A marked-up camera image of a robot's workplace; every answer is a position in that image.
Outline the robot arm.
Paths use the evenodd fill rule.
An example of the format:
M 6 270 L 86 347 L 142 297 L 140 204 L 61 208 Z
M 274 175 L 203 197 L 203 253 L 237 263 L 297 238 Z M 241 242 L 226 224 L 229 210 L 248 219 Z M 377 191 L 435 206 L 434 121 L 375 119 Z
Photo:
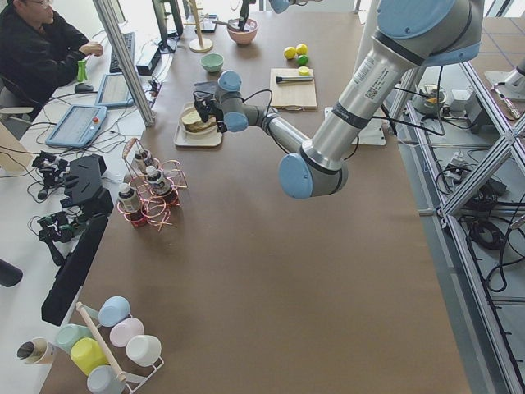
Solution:
M 235 71 L 223 71 L 213 93 L 194 92 L 202 121 L 214 116 L 218 130 L 239 132 L 257 126 L 281 146 L 281 188 L 307 199 L 341 190 L 349 175 L 344 156 L 358 134 L 408 70 L 466 62 L 479 53 L 482 1 L 380 1 L 368 15 L 371 49 L 308 138 L 277 112 L 246 104 Z
M 297 6 L 303 6 L 306 5 L 308 2 L 320 2 L 321 0 L 269 0 L 270 6 L 272 10 L 279 14 L 284 11 L 286 11 L 290 6 L 297 5 Z M 241 20 L 247 20 L 249 18 L 249 7 L 252 4 L 255 4 L 256 1 L 252 0 L 243 0 L 241 3 L 240 8 L 240 19 Z

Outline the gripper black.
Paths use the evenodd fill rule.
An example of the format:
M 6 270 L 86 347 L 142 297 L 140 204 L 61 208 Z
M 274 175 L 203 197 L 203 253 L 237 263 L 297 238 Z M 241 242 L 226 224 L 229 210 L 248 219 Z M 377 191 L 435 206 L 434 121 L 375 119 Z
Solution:
M 247 19 L 249 17 L 250 0 L 243 0 L 240 8 L 240 19 Z
M 211 117 L 216 119 L 217 123 L 223 122 L 224 115 L 214 94 L 202 90 L 193 92 L 194 108 L 200 116 L 202 122 L 208 122 Z

